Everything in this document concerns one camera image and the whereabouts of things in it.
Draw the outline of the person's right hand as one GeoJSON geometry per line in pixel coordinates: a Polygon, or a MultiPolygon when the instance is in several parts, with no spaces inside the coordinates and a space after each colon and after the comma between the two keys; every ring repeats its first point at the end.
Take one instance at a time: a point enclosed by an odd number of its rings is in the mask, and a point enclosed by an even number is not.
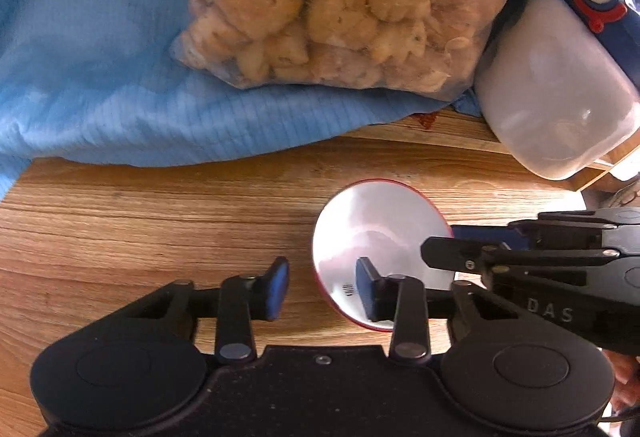
{"type": "Polygon", "coordinates": [[[615,386],[611,405],[615,412],[620,412],[638,405],[640,398],[639,358],[604,350],[615,375],[615,386]]]}

